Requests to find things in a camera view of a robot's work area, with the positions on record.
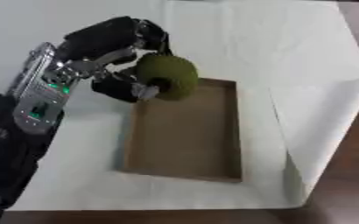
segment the green led light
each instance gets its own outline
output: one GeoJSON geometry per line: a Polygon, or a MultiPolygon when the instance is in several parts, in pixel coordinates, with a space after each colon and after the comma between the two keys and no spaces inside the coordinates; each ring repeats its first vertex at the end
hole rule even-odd
{"type": "Polygon", "coordinates": [[[64,94],[69,94],[69,88],[68,87],[64,87],[62,88],[62,91],[64,92],[64,94]]]}
{"type": "Polygon", "coordinates": [[[51,88],[57,88],[58,86],[56,84],[47,84],[51,88]]]}
{"type": "Polygon", "coordinates": [[[36,113],[30,113],[30,116],[32,116],[33,118],[40,118],[40,115],[39,114],[36,114],[36,113]]]}

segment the white paper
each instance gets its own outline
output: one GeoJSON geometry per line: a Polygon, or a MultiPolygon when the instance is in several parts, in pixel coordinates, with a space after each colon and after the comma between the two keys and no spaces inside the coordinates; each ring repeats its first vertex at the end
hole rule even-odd
{"type": "Polygon", "coordinates": [[[12,209],[300,206],[359,110],[359,48],[336,3],[0,0],[0,90],[40,42],[59,43],[66,33],[123,15],[164,26],[173,50],[194,61],[201,77],[237,82],[243,182],[115,171],[132,107],[85,82],[12,209]],[[330,112],[334,119],[325,122],[330,112]],[[313,136],[319,127],[322,139],[313,136]]]}

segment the green ball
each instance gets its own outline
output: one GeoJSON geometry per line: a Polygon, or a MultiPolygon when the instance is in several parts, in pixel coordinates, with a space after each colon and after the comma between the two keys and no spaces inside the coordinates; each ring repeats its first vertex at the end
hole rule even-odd
{"type": "Polygon", "coordinates": [[[184,99],[197,88],[198,74],[192,62],[172,55],[146,54],[136,66],[138,79],[147,84],[154,78],[170,81],[170,89],[157,95],[168,101],[184,99]]]}

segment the robotic hand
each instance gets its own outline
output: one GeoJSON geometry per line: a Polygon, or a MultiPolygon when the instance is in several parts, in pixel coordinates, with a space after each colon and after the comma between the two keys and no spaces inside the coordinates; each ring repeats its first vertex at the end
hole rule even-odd
{"type": "Polygon", "coordinates": [[[180,100],[197,85],[194,65],[173,56],[169,35],[148,20],[117,17],[66,35],[58,47],[38,46],[0,94],[0,217],[38,169],[70,94],[88,78],[94,91],[126,102],[180,100]],[[137,49],[150,52],[133,67],[106,69],[137,60],[137,49]]]}

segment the wooden box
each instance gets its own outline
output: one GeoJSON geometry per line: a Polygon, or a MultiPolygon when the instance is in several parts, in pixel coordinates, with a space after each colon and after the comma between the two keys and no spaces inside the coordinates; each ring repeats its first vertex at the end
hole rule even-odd
{"type": "Polygon", "coordinates": [[[223,182],[242,180],[236,83],[200,79],[183,101],[134,109],[122,171],[223,182]]]}

